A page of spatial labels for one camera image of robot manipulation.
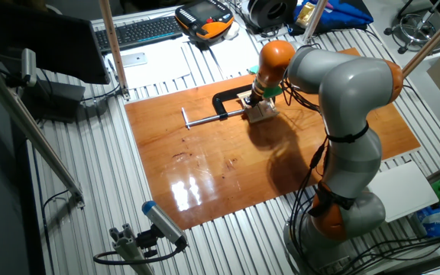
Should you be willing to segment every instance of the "monitor stand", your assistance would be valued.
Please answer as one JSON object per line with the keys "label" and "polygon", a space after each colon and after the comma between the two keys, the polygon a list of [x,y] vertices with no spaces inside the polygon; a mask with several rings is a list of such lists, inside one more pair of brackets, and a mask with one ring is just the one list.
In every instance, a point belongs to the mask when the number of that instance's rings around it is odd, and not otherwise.
{"label": "monitor stand", "polygon": [[[16,76],[21,75],[21,51],[0,54],[0,61],[6,69]],[[18,94],[27,110],[35,120],[48,119],[72,123],[76,120],[76,112],[85,87],[58,82],[49,82],[37,78],[35,86],[24,87]]]}

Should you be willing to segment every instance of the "wood block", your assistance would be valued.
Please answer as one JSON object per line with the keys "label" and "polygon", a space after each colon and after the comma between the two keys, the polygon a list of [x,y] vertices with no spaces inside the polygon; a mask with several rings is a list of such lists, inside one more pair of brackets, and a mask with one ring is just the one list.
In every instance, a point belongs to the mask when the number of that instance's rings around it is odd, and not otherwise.
{"label": "wood block", "polygon": [[[286,105],[282,95],[280,114],[269,121],[250,125],[236,116],[186,129],[182,107],[190,121],[215,115],[214,94],[253,80],[242,76],[125,106],[153,199],[182,229],[297,190],[325,139],[321,116],[294,100]],[[318,102],[317,95],[306,98]],[[228,112],[241,108],[235,100],[224,105]],[[420,146],[393,104],[367,120],[383,159]],[[310,184],[321,178],[312,175]]]}

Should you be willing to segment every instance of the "black keyboard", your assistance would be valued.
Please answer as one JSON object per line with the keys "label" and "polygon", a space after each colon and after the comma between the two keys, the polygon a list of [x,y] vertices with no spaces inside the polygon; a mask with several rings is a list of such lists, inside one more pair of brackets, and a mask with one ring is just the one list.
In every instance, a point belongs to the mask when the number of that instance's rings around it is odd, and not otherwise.
{"label": "black keyboard", "polygon": [[[181,27],[174,16],[155,18],[138,23],[117,27],[116,37],[120,50],[144,46],[162,40],[177,38],[183,35]],[[111,53],[106,31],[96,31],[99,49],[103,54]]]}

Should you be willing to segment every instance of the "gray robotic arm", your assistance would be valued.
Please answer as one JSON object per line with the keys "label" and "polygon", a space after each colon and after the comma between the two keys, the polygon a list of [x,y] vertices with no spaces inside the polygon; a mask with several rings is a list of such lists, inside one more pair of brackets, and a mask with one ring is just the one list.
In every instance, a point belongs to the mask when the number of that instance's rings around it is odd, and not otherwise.
{"label": "gray robotic arm", "polygon": [[375,229],[384,221],[384,207],[363,190],[380,168],[381,143],[366,117],[398,96],[400,68],[385,60],[301,48],[291,59],[288,78],[305,93],[319,94],[329,139],[310,215],[291,221],[302,226],[304,248],[334,246]]}

